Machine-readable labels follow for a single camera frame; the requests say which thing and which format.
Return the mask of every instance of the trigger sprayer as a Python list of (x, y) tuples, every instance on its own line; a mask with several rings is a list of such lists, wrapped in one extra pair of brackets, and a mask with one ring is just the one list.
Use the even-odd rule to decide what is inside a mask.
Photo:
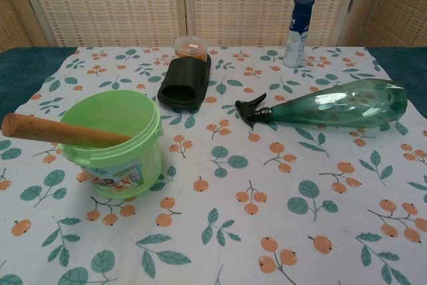
[(236, 109), (252, 128), (271, 121), (338, 127), (377, 127), (402, 117), (407, 99), (403, 87), (385, 79), (363, 79), (336, 85), (275, 105), (257, 106), (266, 94), (252, 101), (236, 101)]

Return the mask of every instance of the wooden stick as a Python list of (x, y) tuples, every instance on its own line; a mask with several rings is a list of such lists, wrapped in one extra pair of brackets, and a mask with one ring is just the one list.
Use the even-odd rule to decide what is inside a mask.
[(6, 137), (96, 148), (111, 147), (131, 139), (131, 136), (21, 115), (19, 113), (8, 113), (5, 116), (1, 124), (1, 133)]

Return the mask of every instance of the orange berry pattern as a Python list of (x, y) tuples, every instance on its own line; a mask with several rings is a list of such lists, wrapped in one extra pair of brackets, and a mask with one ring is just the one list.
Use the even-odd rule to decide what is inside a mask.
[[(19, 272), (24, 283), (180, 283), (181, 271), (200, 284), (423, 284), (413, 271), (427, 233), (427, 125), (411, 105), (376, 128), (251, 128), (236, 109), (237, 100), (263, 93), (258, 109), (388, 78), (366, 49), (306, 47), (302, 66), (289, 68), (283, 47), (210, 47), (206, 95), (188, 110), (157, 101), (175, 57), (170, 47), (152, 46), (80, 47), (16, 111), (59, 121), (95, 93), (136, 91), (159, 108), (162, 167), (153, 181), (148, 154), (147, 191), (110, 200), (60, 144), (0, 137), (0, 283), (17, 274), (11, 267), (38, 257), (28, 264), (38, 264), (43, 279), (29, 266)], [(132, 123), (116, 121), (123, 132)], [(342, 270), (341, 262), (354, 268), (328, 272)]]

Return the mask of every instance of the table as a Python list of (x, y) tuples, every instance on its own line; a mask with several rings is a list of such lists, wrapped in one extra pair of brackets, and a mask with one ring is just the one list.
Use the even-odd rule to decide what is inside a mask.
[[(134, 200), (97, 195), (56, 144), (0, 137), (0, 284), (425, 283), (426, 120), (409, 103), (380, 128), (252, 131), (235, 100), (266, 92), (271, 106), (388, 78), (362, 47), (308, 47), (297, 69), (282, 51), (209, 49), (206, 99), (159, 106), (162, 176)], [(80, 47), (17, 112), (58, 120), (117, 88), (155, 100), (172, 58), (166, 47)]]

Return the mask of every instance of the plastic container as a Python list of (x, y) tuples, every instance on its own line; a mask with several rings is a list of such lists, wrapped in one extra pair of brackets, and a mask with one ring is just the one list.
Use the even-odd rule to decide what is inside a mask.
[(193, 57), (207, 61), (207, 42), (196, 36), (178, 37), (174, 43), (175, 54), (179, 57)]
[(102, 196), (131, 198), (148, 190), (158, 179), (161, 120), (157, 106), (147, 96), (130, 90), (98, 93), (74, 105), (61, 122), (133, 137), (101, 149), (61, 145), (63, 155), (80, 165)]
[(283, 64), (291, 68), (301, 66), (314, 0), (294, 0), (294, 3), (294, 11), (292, 12), (283, 58)]

